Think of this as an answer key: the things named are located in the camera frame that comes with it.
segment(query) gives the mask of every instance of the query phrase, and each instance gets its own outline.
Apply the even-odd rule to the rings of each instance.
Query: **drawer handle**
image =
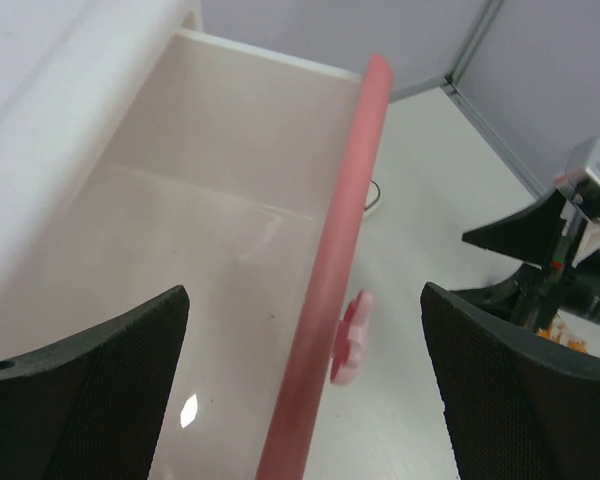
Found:
[[[373,295],[362,290],[349,303],[344,319],[338,323],[336,340],[333,345],[331,383],[349,385],[357,376],[364,353],[369,344],[369,324],[373,309]]]

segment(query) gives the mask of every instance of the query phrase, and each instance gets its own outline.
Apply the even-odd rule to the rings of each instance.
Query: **gray wall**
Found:
[[[600,0],[505,0],[457,89],[548,187],[600,136]]]
[[[204,29],[347,70],[382,53],[394,90],[449,73],[485,0],[201,0]]]

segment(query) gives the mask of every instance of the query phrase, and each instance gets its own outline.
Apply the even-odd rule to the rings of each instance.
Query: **drawer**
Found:
[[[0,292],[0,358],[182,284],[150,478],[301,478],[390,84],[179,28]]]

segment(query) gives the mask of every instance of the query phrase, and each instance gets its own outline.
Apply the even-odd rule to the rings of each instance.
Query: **pink drawer front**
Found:
[[[382,56],[374,55],[362,81],[345,157],[262,451],[259,480],[301,479],[304,473],[391,82],[389,64]],[[362,307],[369,307],[367,294],[360,300],[365,303]]]

